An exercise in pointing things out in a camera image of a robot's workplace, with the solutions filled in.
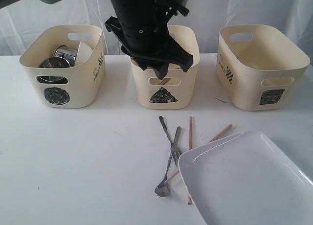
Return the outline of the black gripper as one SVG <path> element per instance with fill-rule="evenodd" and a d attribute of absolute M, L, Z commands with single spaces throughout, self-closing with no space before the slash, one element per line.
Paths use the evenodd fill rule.
<path fill-rule="evenodd" d="M 169 33 L 168 22 L 178 14 L 187 16 L 188 0 L 110 0 L 115 17 L 105 27 L 121 43 L 121 51 L 143 71 L 153 69 L 163 80 L 170 64 L 186 72 L 193 56 L 184 50 Z"/>

